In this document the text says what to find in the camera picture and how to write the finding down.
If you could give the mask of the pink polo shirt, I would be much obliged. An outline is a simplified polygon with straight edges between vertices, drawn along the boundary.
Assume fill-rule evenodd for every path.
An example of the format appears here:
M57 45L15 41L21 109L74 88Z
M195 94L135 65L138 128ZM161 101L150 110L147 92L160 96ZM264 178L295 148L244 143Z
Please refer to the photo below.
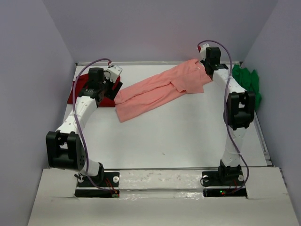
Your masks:
M185 94L203 93L211 81L199 60L183 62L119 91L114 99L118 119L126 122Z

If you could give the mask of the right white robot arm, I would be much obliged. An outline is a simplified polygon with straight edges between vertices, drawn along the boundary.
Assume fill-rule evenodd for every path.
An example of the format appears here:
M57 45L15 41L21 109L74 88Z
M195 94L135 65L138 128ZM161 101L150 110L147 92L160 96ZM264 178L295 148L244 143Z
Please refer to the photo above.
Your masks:
M255 94L245 90L230 74L232 68L221 64L221 51L209 44L198 46L201 63L206 74L224 90L223 119L227 129L225 151L216 171L205 171L202 179L205 186L227 185L243 178L240 148L246 130L254 120Z

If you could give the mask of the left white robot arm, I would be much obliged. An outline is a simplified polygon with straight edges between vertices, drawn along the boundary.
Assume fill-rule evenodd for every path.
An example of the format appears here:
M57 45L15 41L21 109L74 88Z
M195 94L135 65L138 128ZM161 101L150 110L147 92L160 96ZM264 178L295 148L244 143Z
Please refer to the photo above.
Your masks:
M99 186L104 181L104 168L99 162L90 160L83 129L92 113L106 97L113 100L122 82L122 68L117 65L107 69L90 68L87 81L72 92L72 110L56 131L46 135L48 164L52 168L73 170L88 176L88 181Z

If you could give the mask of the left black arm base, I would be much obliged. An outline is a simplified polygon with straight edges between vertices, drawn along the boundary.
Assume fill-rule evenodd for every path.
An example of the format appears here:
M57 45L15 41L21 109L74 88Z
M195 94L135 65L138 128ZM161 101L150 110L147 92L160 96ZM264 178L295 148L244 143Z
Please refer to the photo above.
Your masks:
M105 170L101 176L92 177L91 181L82 174L75 174L77 185L75 196L78 198L119 198L120 173L118 171Z

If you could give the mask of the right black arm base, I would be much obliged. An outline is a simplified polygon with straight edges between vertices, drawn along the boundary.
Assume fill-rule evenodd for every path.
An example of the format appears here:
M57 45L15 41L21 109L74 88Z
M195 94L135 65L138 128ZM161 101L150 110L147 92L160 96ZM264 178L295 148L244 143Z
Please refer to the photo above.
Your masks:
M224 166L220 164L217 170L202 172L200 184L205 198L247 197L241 166Z

